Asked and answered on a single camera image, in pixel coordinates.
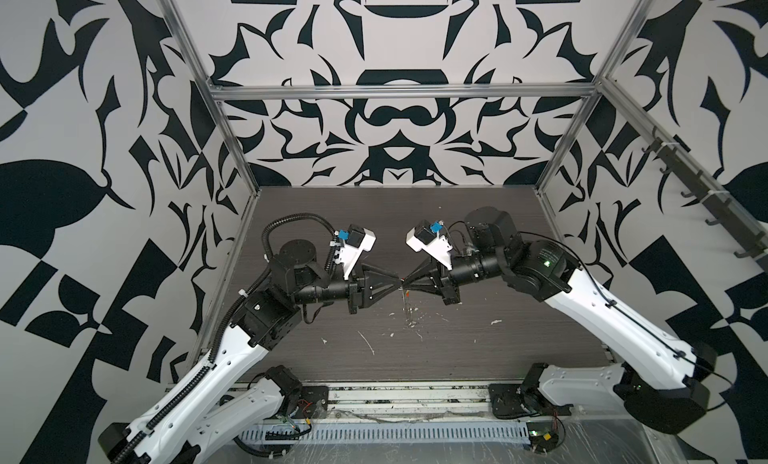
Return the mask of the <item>red handled wire keyring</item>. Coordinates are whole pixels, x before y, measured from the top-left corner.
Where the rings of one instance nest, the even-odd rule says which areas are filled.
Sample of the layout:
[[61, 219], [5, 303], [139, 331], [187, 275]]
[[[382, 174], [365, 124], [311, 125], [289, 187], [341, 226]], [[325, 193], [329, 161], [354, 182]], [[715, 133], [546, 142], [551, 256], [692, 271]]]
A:
[[411, 302], [408, 290], [402, 289], [401, 295], [405, 325], [413, 329], [419, 324], [418, 308]]

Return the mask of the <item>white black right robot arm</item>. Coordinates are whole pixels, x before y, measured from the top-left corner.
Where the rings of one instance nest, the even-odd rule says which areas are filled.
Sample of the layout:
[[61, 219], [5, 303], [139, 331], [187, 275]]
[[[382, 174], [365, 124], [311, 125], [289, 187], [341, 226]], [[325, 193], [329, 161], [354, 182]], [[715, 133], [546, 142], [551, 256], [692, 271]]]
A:
[[419, 222], [406, 244], [428, 258], [403, 287], [461, 301], [463, 286], [500, 278], [514, 291], [571, 318], [620, 359], [610, 366], [531, 366], [516, 398], [515, 416], [554, 413], [586, 405], [623, 409], [653, 430], [676, 435], [715, 411], [706, 378], [715, 375], [716, 352], [657, 327], [613, 295], [567, 246], [519, 231], [511, 216], [494, 207], [463, 220], [467, 242], [458, 252], [441, 222]]

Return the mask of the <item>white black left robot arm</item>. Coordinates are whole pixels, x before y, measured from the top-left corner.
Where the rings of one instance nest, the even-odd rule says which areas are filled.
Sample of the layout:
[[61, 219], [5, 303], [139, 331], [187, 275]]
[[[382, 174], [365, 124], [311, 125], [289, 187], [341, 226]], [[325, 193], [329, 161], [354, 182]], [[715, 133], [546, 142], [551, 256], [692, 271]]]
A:
[[[325, 261], [318, 261], [314, 245], [304, 239], [273, 250], [271, 234], [300, 221], [317, 222], [329, 233]], [[360, 257], [376, 242], [372, 231], [357, 225], [336, 230], [319, 215], [297, 213], [268, 224], [261, 241], [267, 266], [225, 312], [207, 353], [148, 411], [130, 423], [109, 425], [99, 436], [110, 462], [202, 463], [255, 421], [289, 416], [302, 384], [284, 366], [268, 369], [240, 397], [220, 400], [306, 321], [307, 305], [324, 308], [344, 301], [356, 313], [400, 286], [397, 275], [371, 265], [354, 275]]]

